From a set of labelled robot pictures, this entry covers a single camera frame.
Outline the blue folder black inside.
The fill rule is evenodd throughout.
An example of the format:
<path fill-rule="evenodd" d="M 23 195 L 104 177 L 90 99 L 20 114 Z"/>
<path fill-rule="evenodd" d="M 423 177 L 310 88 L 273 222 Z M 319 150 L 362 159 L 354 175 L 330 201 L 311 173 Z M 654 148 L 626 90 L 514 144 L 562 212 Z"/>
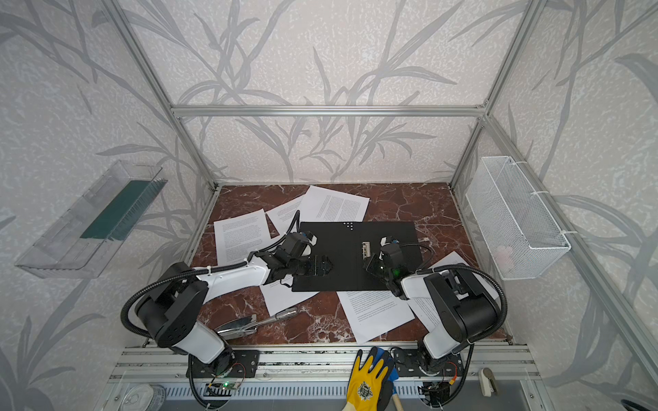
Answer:
<path fill-rule="evenodd" d="M 393 236 L 402 244 L 409 273 L 425 268 L 413 222 L 303 223 L 301 228 L 317 237 L 313 254 L 327 256 L 332 270 L 325 277 L 295 277 L 294 292 L 385 291 L 387 286 L 364 270 L 364 262 L 380 253 L 380 239 Z"/>

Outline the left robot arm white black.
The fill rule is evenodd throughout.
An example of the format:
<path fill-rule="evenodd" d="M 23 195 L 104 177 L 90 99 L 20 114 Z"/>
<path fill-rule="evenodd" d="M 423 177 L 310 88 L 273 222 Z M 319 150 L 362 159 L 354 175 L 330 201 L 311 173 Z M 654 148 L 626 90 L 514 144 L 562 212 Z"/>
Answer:
<path fill-rule="evenodd" d="M 228 349 L 228 344 L 198 321 L 203 306 L 233 291 L 274 283 L 287 276 L 324 277 L 333 264 L 327 256 L 313 251 L 315 243 L 311 233 L 293 232 L 236 264 L 191 269 L 176 263 L 158 281 L 126 301 L 120 320 L 126 330 L 154 340 L 161 348 L 211 364 Z"/>

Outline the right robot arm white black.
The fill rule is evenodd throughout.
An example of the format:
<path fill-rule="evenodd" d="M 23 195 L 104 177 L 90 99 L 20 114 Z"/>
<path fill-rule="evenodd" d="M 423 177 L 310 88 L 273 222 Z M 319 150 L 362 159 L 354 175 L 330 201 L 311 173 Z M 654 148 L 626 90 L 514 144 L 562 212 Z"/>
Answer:
<path fill-rule="evenodd" d="M 430 250 L 422 243 L 402 243 L 390 237 L 371 249 L 362 243 L 365 272 L 382 282 L 392 294 L 404 301 L 424 300 L 438 315 L 440 323 L 419 342 L 424 369 L 448 356 L 455 356 L 502 327 L 508 303 L 502 287 L 494 278 L 466 264 L 438 265 L 423 262 L 412 267 L 406 248 Z"/>

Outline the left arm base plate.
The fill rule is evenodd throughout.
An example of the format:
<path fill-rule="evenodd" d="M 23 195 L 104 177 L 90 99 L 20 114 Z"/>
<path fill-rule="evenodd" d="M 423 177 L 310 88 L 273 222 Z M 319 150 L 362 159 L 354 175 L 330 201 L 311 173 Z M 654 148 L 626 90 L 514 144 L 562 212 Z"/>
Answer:
<path fill-rule="evenodd" d="M 226 349 L 219 357 L 209 364 L 196 357 L 188 358 L 186 376 L 199 378 L 253 378 L 260 359 L 260 351 L 256 349 Z"/>

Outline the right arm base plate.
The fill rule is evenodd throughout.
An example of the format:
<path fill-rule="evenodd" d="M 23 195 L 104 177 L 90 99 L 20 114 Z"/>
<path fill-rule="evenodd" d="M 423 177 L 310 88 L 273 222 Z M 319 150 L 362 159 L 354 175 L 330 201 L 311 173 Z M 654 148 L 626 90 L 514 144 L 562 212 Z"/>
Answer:
<path fill-rule="evenodd" d="M 425 349 L 402 349 L 392 347 L 389 353 L 394 359 L 400 378 L 447 378 L 459 377 L 464 372 L 464 362 L 460 354 L 451 354 L 434 359 Z"/>

